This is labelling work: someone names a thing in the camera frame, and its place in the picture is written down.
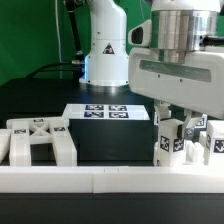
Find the green backdrop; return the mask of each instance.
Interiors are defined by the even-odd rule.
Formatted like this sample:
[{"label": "green backdrop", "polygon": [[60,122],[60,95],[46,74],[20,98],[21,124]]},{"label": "green backdrop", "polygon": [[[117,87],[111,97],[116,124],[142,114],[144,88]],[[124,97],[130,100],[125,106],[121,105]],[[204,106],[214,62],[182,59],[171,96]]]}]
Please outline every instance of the green backdrop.
[{"label": "green backdrop", "polygon": [[[67,12],[63,0],[59,2],[59,23],[63,61],[74,56],[74,46]],[[127,13],[127,31],[142,22],[139,0],[115,0]],[[6,81],[25,77],[36,68],[59,61],[55,22],[55,0],[0,1],[0,85]],[[143,4],[145,18],[150,10]],[[78,29],[84,53],[90,50],[90,16],[88,6],[76,11]],[[223,18],[219,32],[224,35]]]}]

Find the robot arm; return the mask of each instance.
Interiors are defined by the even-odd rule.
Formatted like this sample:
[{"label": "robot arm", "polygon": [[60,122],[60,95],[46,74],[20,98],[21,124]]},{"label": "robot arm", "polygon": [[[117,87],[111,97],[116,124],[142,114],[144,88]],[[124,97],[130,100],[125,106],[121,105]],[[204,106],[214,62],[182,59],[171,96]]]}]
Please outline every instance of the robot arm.
[{"label": "robot arm", "polygon": [[[219,0],[154,0],[148,28],[142,24],[129,33],[130,44],[136,46],[136,33],[143,31],[139,32],[141,48],[130,53],[129,83],[133,92],[156,99],[159,137],[155,165],[162,161],[162,166],[173,166],[181,161],[183,141],[192,139],[202,113],[224,119],[224,48],[206,46],[209,41],[223,43],[223,38],[217,38],[223,4]],[[185,108],[184,122],[170,119],[170,104]],[[207,142],[215,139],[211,130],[215,133],[215,126],[207,130]],[[221,154],[215,154],[212,144],[203,146],[208,158],[218,161]]]}]

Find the black surface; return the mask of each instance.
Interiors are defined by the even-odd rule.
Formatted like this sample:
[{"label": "black surface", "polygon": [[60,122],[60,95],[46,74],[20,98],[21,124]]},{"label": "black surface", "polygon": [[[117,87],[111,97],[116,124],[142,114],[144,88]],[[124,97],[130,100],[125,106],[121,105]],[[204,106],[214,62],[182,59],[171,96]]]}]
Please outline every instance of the black surface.
[{"label": "black surface", "polygon": [[1,223],[222,224],[220,194],[0,194]]},{"label": "black surface", "polygon": [[[67,103],[145,105],[151,121],[72,120],[70,132],[79,165],[151,164],[153,100],[130,92],[89,93],[71,80],[11,80],[0,87],[0,128],[11,118],[61,116]],[[184,118],[182,109],[173,109]],[[44,154],[38,147],[32,148],[32,164],[55,165],[51,148],[45,146]],[[223,211],[223,194],[0,194],[3,224],[221,224]]]},{"label": "black surface", "polygon": [[[129,91],[101,94],[80,90],[71,80],[15,79],[0,88],[1,123],[12,118],[61,116],[67,103],[145,105],[149,115],[153,108],[153,100]],[[152,121],[75,119],[69,129],[79,165],[152,165],[156,141]],[[49,159],[49,155],[43,154],[42,159],[32,155],[36,165],[38,160],[42,164]]]}]

